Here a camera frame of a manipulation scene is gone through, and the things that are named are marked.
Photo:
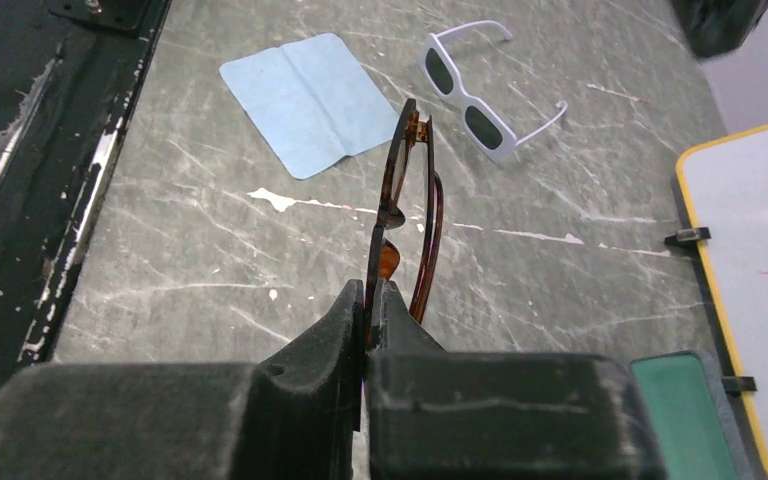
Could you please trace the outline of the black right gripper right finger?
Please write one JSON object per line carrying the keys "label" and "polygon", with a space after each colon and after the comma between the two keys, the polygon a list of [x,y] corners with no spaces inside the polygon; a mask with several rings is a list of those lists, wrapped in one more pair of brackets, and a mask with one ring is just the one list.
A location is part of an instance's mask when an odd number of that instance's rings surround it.
{"label": "black right gripper right finger", "polygon": [[375,479],[662,479],[623,364],[556,352],[445,350],[396,284],[369,296],[365,399]]}

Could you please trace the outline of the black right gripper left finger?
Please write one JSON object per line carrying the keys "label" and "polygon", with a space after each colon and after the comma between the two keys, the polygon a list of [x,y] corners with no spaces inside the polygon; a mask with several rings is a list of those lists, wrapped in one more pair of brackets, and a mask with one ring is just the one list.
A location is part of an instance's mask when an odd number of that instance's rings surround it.
{"label": "black right gripper left finger", "polygon": [[260,363],[49,364],[0,388],[0,479],[348,479],[363,286]]}

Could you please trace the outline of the blue glasses case green lining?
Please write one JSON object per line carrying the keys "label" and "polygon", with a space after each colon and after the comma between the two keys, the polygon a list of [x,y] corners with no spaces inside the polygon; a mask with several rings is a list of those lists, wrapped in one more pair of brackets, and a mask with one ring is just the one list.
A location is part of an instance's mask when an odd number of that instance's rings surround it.
{"label": "blue glasses case green lining", "polygon": [[685,350],[630,363],[669,479],[754,479],[717,360]]}

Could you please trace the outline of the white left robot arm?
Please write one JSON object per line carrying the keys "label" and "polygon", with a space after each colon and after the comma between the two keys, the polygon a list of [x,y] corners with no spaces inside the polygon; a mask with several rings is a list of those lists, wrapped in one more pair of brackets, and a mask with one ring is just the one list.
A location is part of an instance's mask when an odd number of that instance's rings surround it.
{"label": "white left robot arm", "polygon": [[707,60],[738,49],[758,26],[768,0],[671,0],[689,51]]}

